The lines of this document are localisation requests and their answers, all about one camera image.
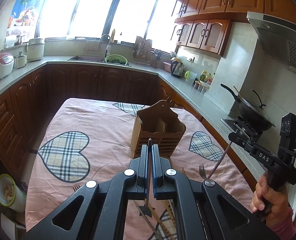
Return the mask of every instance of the yellow bottle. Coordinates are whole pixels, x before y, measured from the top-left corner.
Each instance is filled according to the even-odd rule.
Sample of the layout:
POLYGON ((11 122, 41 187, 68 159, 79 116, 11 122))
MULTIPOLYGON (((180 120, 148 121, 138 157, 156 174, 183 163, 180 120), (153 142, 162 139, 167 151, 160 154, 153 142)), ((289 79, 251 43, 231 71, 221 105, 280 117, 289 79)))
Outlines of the yellow bottle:
POLYGON ((116 33, 116 30, 113 29, 113 30, 112 30, 112 33, 111 33, 111 41, 110 41, 111 43, 114 41, 115 33, 116 33))

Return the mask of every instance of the human hand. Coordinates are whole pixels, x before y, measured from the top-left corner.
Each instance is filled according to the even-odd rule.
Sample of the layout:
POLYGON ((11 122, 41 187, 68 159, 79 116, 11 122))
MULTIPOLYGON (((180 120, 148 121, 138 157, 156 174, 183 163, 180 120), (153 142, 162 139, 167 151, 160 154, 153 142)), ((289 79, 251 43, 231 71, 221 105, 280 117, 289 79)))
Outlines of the human hand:
POLYGON ((271 211, 266 216, 266 225, 271 227, 285 221, 289 215, 286 187, 283 188, 282 192, 273 190, 267 185, 267 178, 264 174, 256 185, 256 191, 250 204, 253 212, 264 210, 265 204, 261 200, 263 197, 272 203, 271 211))

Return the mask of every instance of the pink sleeve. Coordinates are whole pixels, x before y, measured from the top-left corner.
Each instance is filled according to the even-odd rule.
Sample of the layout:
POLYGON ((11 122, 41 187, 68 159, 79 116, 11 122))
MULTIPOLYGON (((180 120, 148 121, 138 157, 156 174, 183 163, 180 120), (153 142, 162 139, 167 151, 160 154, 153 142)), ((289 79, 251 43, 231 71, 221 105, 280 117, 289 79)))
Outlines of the pink sleeve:
POLYGON ((289 208, 288 212, 288 217, 284 222, 269 227, 272 231, 276 233, 276 235, 279 236, 280 240, 290 240, 295 233, 295 229, 292 222, 293 210, 289 208))

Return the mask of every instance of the stove burner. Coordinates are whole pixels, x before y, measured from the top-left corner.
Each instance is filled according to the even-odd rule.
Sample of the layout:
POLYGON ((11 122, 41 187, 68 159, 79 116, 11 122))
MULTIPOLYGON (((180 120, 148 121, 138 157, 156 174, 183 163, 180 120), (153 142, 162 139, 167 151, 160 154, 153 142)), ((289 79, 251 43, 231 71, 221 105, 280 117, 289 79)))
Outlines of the stove burner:
POLYGON ((244 136, 253 142, 258 141, 259 137, 263 134, 263 132, 257 132, 240 116, 237 117, 234 125, 237 127, 237 134, 244 136))

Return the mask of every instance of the silver screw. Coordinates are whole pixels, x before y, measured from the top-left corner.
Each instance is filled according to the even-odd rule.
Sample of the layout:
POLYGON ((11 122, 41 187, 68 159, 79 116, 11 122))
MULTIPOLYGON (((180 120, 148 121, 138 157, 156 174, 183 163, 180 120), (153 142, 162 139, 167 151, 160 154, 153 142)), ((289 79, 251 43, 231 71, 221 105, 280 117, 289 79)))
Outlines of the silver screw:
POLYGON ((177 171, 174 170, 174 169, 168 169, 166 170, 166 174, 169 175, 169 176, 174 176, 176 175, 177 171))
POLYGON ((132 175, 135 174, 135 171, 132 170, 132 169, 128 169, 128 170, 125 170, 125 171, 124 171, 124 174, 125 174, 126 176, 132 176, 132 175))
POLYGON ((87 186, 88 188, 93 188, 93 187, 95 187, 96 185, 97 185, 97 183, 96 183, 94 180, 87 181, 87 183, 86 183, 86 186, 87 186))
POLYGON ((212 179, 205 180, 205 185, 208 187, 213 187, 215 185, 215 182, 212 179))

